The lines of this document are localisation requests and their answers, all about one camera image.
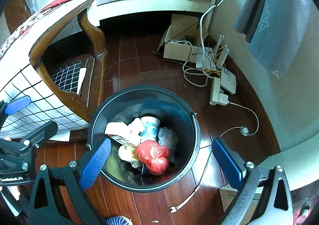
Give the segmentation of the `clear plastic bag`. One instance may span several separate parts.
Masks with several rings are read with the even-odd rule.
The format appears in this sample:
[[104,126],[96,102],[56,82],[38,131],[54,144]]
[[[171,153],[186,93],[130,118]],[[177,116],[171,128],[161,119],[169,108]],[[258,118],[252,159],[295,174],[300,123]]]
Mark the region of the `clear plastic bag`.
[[166,146],[170,151],[169,162],[174,162],[175,152],[177,150],[177,143],[178,143],[178,136],[176,132],[172,129],[162,127],[159,129],[159,133],[157,137],[158,137],[158,143],[161,146]]

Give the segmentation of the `white grid-pattern tablecloth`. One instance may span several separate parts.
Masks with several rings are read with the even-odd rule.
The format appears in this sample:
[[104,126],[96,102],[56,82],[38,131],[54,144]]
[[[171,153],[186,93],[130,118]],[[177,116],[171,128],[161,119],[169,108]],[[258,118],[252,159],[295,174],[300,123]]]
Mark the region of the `white grid-pattern tablecloth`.
[[88,126],[49,89],[31,64],[16,69],[11,78],[1,78],[1,100],[11,102],[24,96],[30,98],[30,104],[6,118],[1,138],[22,138],[50,120],[57,123],[59,132]]

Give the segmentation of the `dark wooden door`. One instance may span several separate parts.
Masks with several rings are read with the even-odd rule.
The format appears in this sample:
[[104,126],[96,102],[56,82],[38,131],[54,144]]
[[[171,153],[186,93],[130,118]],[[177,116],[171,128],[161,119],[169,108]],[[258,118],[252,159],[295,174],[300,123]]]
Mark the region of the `dark wooden door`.
[[31,13],[25,0],[9,0],[4,15],[9,32],[12,34],[31,16]]

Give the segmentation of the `open cardboard box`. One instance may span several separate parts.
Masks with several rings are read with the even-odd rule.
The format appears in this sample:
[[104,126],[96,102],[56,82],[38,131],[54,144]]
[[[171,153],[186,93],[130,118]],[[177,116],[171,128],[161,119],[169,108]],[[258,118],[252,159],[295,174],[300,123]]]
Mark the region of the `open cardboard box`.
[[200,20],[197,17],[172,14],[171,23],[162,36],[156,52],[164,59],[196,63],[201,53]]

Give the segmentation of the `white router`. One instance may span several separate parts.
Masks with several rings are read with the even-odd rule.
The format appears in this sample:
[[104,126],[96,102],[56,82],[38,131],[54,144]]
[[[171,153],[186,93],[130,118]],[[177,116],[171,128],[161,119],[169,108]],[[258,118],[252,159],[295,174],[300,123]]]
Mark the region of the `white router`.
[[230,94],[235,94],[236,86],[237,81],[235,75],[223,67],[221,72],[221,87]]

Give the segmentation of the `printed snack package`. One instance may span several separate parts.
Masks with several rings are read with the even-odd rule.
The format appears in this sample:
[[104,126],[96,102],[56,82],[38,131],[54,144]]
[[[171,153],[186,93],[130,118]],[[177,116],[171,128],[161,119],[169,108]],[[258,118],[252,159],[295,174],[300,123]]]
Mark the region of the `printed snack package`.
[[125,147],[136,147],[133,143],[131,143],[129,140],[119,136],[119,135],[112,135],[112,134],[107,134],[108,137],[111,139],[115,140],[116,142],[120,143],[121,145]]

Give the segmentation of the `white power strip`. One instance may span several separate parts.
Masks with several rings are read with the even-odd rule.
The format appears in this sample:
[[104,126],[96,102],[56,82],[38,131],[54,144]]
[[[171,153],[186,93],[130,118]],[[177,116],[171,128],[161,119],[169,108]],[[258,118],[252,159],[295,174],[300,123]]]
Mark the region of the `white power strip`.
[[212,80],[209,104],[212,106],[216,106],[216,105],[226,106],[228,103],[229,103],[228,95],[224,94],[221,89],[220,78],[214,77]]

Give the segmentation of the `white tissue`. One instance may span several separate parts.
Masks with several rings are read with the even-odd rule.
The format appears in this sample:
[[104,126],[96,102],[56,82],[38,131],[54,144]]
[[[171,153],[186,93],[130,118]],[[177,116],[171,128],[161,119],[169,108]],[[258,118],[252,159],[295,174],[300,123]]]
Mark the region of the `white tissue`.
[[132,123],[126,124],[124,122],[109,122],[105,128],[104,134],[119,135],[136,147],[141,142],[140,132],[144,130],[144,126],[140,118],[136,118]]

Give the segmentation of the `red plastic bag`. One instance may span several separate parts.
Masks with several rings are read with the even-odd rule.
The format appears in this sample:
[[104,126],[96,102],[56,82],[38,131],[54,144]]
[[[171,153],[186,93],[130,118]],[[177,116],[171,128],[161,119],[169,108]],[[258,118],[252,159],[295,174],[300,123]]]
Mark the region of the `red plastic bag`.
[[142,142],[135,153],[151,174],[163,175],[169,169],[170,150],[156,141]]

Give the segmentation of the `beige cloth bundle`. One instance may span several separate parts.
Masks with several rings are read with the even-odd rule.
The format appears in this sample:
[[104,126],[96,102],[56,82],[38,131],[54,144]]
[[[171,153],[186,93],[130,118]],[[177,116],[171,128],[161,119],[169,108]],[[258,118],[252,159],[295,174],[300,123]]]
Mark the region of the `beige cloth bundle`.
[[130,163],[133,168],[138,169],[143,166],[143,163],[136,155],[134,147],[123,145],[120,146],[118,149],[118,156],[121,160]]

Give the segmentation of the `blue patterned paper cup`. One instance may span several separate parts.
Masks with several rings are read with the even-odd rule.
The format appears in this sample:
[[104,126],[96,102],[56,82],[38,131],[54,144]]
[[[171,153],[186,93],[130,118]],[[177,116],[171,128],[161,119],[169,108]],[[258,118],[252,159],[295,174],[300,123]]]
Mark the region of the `blue patterned paper cup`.
[[146,140],[156,141],[160,127],[159,119],[155,117],[145,116],[141,118],[141,121],[144,126],[144,130],[140,132],[141,143],[143,143]]

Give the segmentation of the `grey blue hanging towel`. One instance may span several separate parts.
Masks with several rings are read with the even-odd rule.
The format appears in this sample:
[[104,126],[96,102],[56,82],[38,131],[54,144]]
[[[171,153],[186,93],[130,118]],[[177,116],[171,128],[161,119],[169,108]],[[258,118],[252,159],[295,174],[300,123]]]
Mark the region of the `grey blue hanging towel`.
[[234,28],[254,58],[283,78],[302,44],[311,0],[246,0]]

